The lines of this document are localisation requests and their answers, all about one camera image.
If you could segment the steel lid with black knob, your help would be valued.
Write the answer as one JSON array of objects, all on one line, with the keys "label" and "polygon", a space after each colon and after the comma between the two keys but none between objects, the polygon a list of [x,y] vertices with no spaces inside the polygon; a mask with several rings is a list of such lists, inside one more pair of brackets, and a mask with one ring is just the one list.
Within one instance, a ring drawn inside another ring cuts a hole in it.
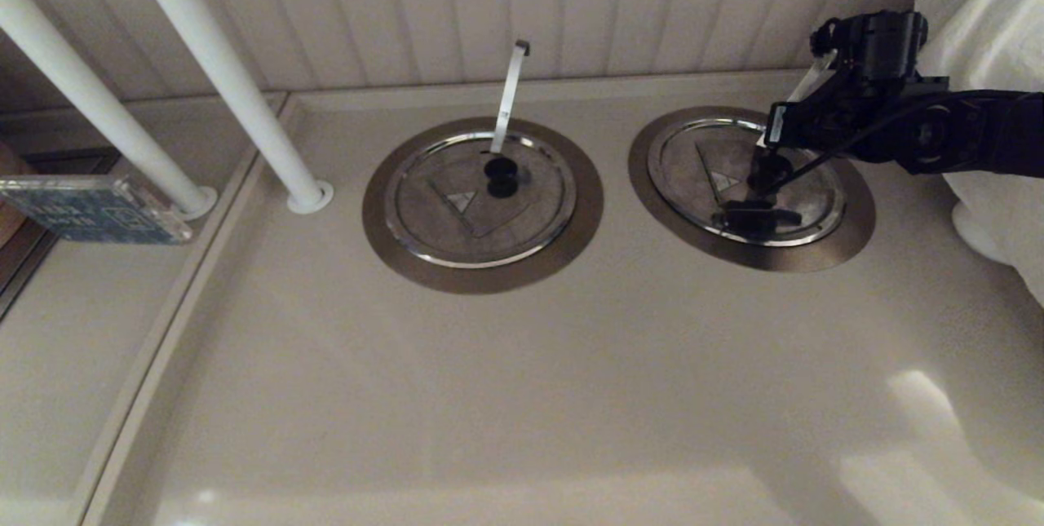
[{"label": "steel lid with black knob", "polygon": [[664,202],[710,235],[772,248],[810,245],[843,224],[843,180],[821,165],[773,196],[755,196],[748,180],[765,122],[735,113],[665,117],[650,126],[646,172]]},{"label": "steel lid with black knob", "polygon": [[508,132],[492,154],[493,132],[436,135],[398,161],[383,194],[392,236],[417,258],[445,268],[506,266],[544,250],[577,208],[577,173],[533,135]]}]

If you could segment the white round base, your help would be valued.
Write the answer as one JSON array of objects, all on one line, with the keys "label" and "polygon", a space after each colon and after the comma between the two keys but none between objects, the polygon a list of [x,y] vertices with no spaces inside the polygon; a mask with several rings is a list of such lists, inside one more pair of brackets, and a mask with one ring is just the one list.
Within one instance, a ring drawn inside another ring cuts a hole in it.
[{"label": "white round base", "polygon": [[971,250],[984,256],[989,261],[1000,263],[1000,265],[1004,266],[1011,265],[1007,256],[1002,252],[1002,247],[989,236],[988,230],[971,214],[966,204],[962,201],[955,204],[951,211],[951,220],[962,242],[971,248]]}]

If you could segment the white metal pole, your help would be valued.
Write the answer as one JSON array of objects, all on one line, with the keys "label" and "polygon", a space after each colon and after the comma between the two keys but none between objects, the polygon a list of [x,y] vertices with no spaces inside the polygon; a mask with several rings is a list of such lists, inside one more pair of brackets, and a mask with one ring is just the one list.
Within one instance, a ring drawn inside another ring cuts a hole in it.
[{"label": "white metal pole", "polygon": [[295,214],[314,214],[323,210],[334,199],[334,188],[308,169],[208,2],[156,2],[250,136],[251,143],[286,188],[288,210]]},{"label": "white metal pole", "polygon": [[197,220],[216,206],[219,193],[180,169],[34,0],[0,0],[0,29],[134,168],[175,204],[180,217]]}]

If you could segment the blue sign in acrylic holder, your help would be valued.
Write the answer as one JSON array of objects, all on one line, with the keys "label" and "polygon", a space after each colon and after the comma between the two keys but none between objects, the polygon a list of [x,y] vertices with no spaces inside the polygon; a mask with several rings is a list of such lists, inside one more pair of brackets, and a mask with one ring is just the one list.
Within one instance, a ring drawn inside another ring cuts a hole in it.
[{"label": "blue sign in acrylic holder", "polygon": [[128,175],[4,177],[0,197],[66,241],[185,245],[194,238],[164,196]]}]

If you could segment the brown wooden board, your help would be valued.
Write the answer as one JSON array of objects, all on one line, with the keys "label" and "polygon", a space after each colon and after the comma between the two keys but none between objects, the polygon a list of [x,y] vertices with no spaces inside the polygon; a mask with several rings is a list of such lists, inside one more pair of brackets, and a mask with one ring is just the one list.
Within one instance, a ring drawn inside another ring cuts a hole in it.
[{"label": "brown wooden board", "polygon": [[[15,175],[38,175],[40,170],[22,156],[15,153],[7,144],[0,142],[0,180]],[[0,252],[11,243],[15,234],[23,226],[27,217],[15,204],[0,194]]]}]

